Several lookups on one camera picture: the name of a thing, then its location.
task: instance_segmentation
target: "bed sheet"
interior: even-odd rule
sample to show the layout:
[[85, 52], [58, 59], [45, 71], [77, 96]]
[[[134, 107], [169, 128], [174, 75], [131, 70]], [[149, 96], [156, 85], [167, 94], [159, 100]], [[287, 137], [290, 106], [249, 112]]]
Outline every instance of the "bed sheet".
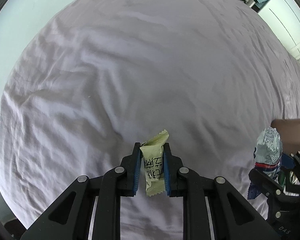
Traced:
[[[28, 228], [79, 175], [166, 129], [173, 155], [245, 197], [260, 132], [300, 118], [300, 64], [238, 0], [76, 0], [17, 61], [0, 101], [0, 191]], [[122, 239], [182, 239], [182, 199], [139, 190]], [[266, 215], [262, 196], [251, 201]]]

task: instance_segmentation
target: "blue gripper pad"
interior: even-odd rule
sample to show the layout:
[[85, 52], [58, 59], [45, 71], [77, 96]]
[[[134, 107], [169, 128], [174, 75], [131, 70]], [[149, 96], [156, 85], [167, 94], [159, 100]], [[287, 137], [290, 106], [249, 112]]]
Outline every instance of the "blue gripper pad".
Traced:
[[170, 187], [170, 174], [169, 174], [169, 167], [167, 161], [167, 155], [163, 152], [163, 177], [164, 177], [164, 186], [169, 196], [171, 194], [171, 187]]
[[140, 178], [140, 168], [141, 168], [141, 154], [140, 154], [140, 148], [138, 151], [136, 166], [134, 169], [134, 175], [133, 175], [133, 194], [136, 195], [138, 186], [139, 186], [139, 178]]

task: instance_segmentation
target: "bed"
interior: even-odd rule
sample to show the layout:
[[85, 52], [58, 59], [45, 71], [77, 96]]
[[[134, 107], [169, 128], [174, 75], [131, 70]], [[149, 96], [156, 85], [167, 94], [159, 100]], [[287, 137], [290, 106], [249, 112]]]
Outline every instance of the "bed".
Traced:
[[[76, 0], [5, 86], [0, 192], [28, 228], [79, 175], [166, 129], [185, 166], [246, 197], [256, 139], [280, 118], [300, 118], [300, 64], [242, 2]], [[262, 196], [250, 202], [266, 216]], [[141, 179], [122, 199], [121, 238], [181, 239], [182, 199], [146, 197]]]

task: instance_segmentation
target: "snack package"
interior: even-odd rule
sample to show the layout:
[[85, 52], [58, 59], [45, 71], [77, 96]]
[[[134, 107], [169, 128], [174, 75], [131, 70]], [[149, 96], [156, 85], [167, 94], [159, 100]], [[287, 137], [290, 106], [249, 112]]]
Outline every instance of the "snack package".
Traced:
[[[276, 180], [281, 167], [282, 141], [280, 134], [275, 128], [268, 127], [264, 129], [257, 139], [254, 148], [253, 158], [255, 168], [271, 179]], [[255, 199], [261, 192], [256, 185], [250, 183], [248, 189], [248, 199]]]
[[163, 130], [140, 147], [146, 173], [147, 196], [152, 196], [165, 190], [163, 178], [163, 145], [166, 143], [168, 137], [169, 133]]

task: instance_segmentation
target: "gray bed sheet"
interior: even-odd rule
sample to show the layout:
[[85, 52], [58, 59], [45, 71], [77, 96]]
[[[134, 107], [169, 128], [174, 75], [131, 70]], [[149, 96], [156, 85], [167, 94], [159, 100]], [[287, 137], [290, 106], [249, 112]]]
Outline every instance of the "gray bed sheet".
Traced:
[[[300, 64], [238, 0], [76, 0], [17, 61], [0, 101], [0, 191], [28, 228], [79, 175], [168, 130], [171, 150], [245, 197], [260, 132], [300, 118]], [[121, 204], [122, 239], [182, 239], [182, 199]], [[262, 196], [251, 201], [266, 215]]]

